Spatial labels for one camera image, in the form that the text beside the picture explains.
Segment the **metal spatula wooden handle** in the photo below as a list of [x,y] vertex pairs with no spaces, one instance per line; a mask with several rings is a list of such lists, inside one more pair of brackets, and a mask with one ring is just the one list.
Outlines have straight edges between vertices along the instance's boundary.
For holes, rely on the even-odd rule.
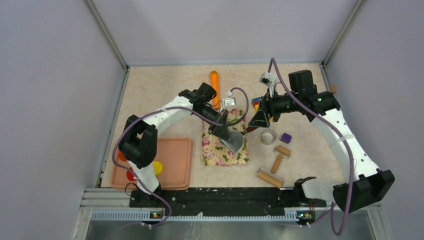
[[256,129],[257,127],[248,127],[243,131],[231,130],[228,132],[228,139],[221,137],[219,139],[233,154],[236,154],[244,144],[244,136]]

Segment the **round metal cutter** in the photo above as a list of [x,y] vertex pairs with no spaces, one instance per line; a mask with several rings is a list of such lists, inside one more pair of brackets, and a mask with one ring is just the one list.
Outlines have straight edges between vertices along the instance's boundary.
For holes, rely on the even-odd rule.
[[266,146],[272,145],[276,141],[276,139],[276,132],[269,128],[264,129],[260,134],[260,141]]

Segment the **floral cutting board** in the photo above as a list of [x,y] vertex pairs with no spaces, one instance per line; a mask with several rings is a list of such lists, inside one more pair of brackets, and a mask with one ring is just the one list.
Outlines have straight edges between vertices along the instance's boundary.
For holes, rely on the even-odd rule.
[[231,152],[221,140],[209,133],[210,124],[202,123],[201,162],[206,167],[240,167],[250,161],[249,143],[247,136],[243,137],[241,149]]

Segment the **wooden double-ended roller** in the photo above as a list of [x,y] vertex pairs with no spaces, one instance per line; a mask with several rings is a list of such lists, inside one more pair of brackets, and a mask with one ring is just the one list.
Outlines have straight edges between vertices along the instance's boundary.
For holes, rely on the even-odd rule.
[[279,170],[283,159],[288,159],[291,156],[292,151],[282,145],[278,145],[274,148],[274,153],[276,154],[276,157],[270,170],[260,167],[256,176],[260,180],[280,189],[284,184],[284,180],[278,177],[276,173]]

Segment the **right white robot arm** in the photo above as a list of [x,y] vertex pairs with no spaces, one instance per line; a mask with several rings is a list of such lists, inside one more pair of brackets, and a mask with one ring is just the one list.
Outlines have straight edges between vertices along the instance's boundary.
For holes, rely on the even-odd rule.
[[316,177],[298,179],[293,200],[307,206],[313,199],[335,203],[350,213],[381,201],[393,185],[395,176],[370,159],[347,125],[339,102],[329,91],[318,92],[310,70],[288,75],[290,91],[278,94],[280,79],[264,72],[259,82],[268,87],[259,100],[258,110],[248,123],[248,129],[269,128],[281,114],[299,112],[321,133],[337,160],[344,183],[320,180]]

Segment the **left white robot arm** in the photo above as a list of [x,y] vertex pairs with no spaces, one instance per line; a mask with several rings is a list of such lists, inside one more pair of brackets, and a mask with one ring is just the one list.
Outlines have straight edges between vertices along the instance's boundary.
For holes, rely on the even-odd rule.
[[158,136],[181,119],[196,115],[210,124],[209,132],[218,137],[232,151],[237,152],[236,138],[232,136],[227,114],[213,109],[209,101],[216,96],[213,87],[203,82],[198,89],[183,90],[172,101],[143,117],[131,115],[125,124],[115,149],[129,161],[139,189],[141,200],[149,207],[160,202],[153,160],[157,155]]

